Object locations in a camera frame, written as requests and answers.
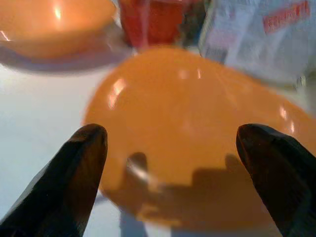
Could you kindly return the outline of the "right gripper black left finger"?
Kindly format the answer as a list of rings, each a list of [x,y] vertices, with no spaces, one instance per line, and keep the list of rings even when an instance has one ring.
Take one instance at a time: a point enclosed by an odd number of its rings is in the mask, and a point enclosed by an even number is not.
[[[107,158],[107,131],[85,125],[31,180],[0,221],[2,237],[81,237]]]

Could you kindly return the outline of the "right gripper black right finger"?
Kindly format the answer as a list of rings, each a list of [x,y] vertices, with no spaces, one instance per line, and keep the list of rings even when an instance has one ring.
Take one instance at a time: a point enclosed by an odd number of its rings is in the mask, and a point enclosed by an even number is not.
[[[284,237],[316,235],[316,158],[295,138],[244,124],[236,147],[253,186]]]

